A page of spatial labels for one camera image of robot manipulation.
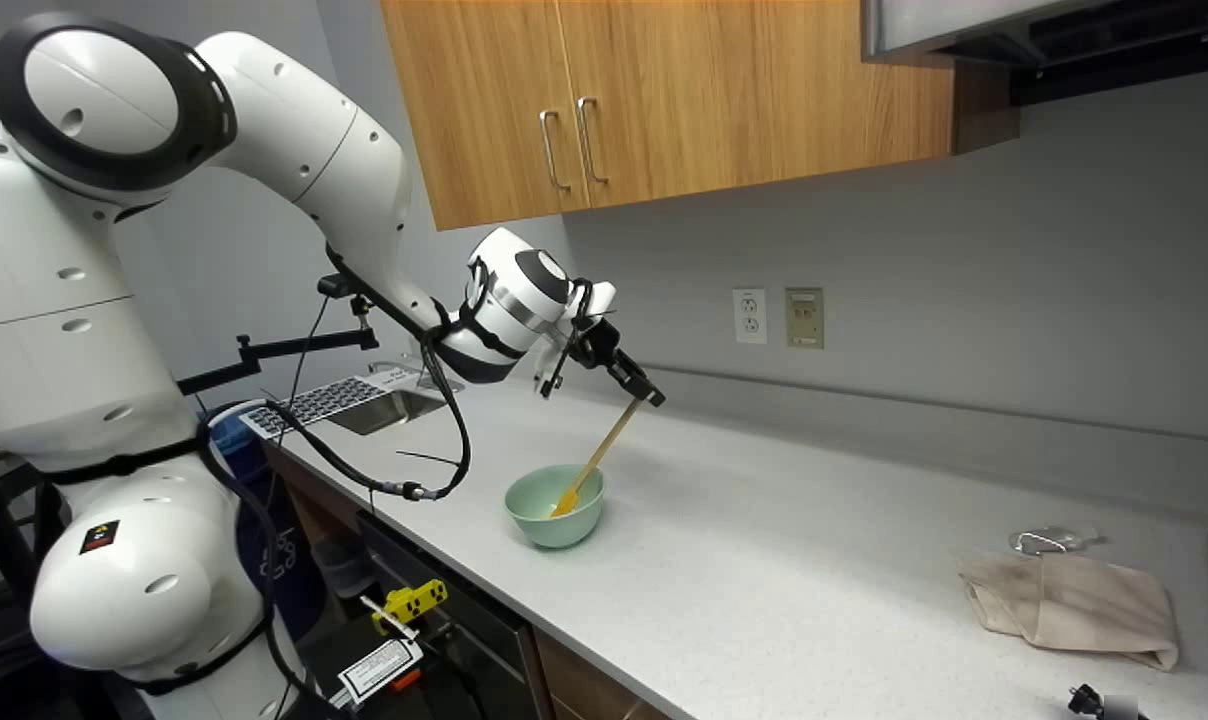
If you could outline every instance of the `cloth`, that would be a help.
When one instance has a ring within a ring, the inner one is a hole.
[[[992,632],[1054,650],[1112,650],[1173,669],[1170,592],[1149,571],[1088,557],[1018,557],[961,571]]]

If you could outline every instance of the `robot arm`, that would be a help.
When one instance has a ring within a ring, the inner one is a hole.
[[[207,159],[268,183],[321,223],[342,275],[465,381],[505,381],[536,335],[578,342],[616,296],[502,228],[474,253],[470,301],[450,311],[399,261],[399,142],[246,33],[183,47],[78,13],[31,14],[0,39],[0,122],[44,174],[120,211],[164,200]]]

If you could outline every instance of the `wire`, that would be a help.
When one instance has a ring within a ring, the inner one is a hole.
[[[488,720],[488,706],[482,701],[478,680],[444,650],[444,649],[430,649],[430,658],[452,676],[457,688],[465,688],[465,696],[474,701],[478,720]]]
[[[263,532],[263,557],[275,557],[279,550],[279,532],[275,532],[275,521],[268,512],[268,502],[260,494],[252,494],[246,482],[235,482],[235,476],[226,468],[226,461],[213,453],[213,423],[235,414],[246,405],[228,405],[222,412],[213,412],[199,429],[197,429],[197,453],[203,461],[203,468],[234,492],[241,494],[241,502],[252,512],[252,521],[260,525]],[[252,586],[260,592],[263,599],[263,632],[268,632],[268,650],[279,669],[279,676],[299,690],[306,702],[316,702],[325,706],[321,714],[333,714],[342,720],[342,710],[309,684],[291,672],[291,662],[286,658],[279,650],[279,641],[275,641],[275,592],[271,592],[271,581],[250,571]]]
[[[437,349],[430,338],[422,342],[422,361],[426,361],[431,385],[441,388],[441,396],[444,396],[444,405],[452,412],[452,423],[462,431],[462,461],[457,461],[457,468],[452,468],[452,476],[450,476],[444,489],[426,489],[422,478],[378,478],[378,476],[359,471],[357,465],[350,465],[342,453],[333,453],[316,431],[309,431],[291,414],[291,407],[286,407],[275,401],[252,401],[252,405],[271,407],[288,429],[297,429],[352,482],[385,492],[385,494],[405,494],[405,500],[444,500],[474,471],[474,431],[470,431],[470,419],[457,407],[457,396],[452,396],[452,385],[444,375],[444,364],[441,364],[441,357],[437,357]]]
[[[321,301],[321,311],[316,311],[316,319],[314,319],[314,326],[309,326],[309,338],[321,332],[325,311],[328,311],[328,296]],[[306,352],[297,357],[297,364],[291,364],[288,407],[297,405],[297,388],[299,388],[299,372],[309,369],[309,352],[314,352],[314,349],[306,349]]]

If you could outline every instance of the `electrical outlet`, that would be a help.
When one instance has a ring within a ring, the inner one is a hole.
[[[769,296],[765,289],[734,289],[734,338],[769,342]]]
[[[791,349],[826,349],[826,293],[822,289],[789,289],[789,342]]]

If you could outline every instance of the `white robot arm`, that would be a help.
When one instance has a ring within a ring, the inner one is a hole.
[[[567,281],[513,232],[474,257],[462,311],[399,262],[410,167],[399,142],[328,80],[255,35],[197,50],[89,14],[31,14],[0,39],[0,122],[44,174],[150,208],[199,162],[235,167],[306,208],[333,262],[470,381],[505,381],[536,335],[601,319],[612,284]]]
[[[235,561],[235,494],[199,465],[197,414],[109,246],[124,215],[199,162],[306,208],[342,275],[462,375],[505,381],[551,335],[560,361],[603,364],[661,405],[616,352],[612,284],[567,281],[513,232],[474,253],[457,311],[422,293],[396,257],[399,142],[286,50],[241,33],[183,47],[78,13],[17,24],[0,39],[0,449],[71,502],[31,632],[63,662],[152,688],[159,720],[268,714],[279,701],[260,596]]]

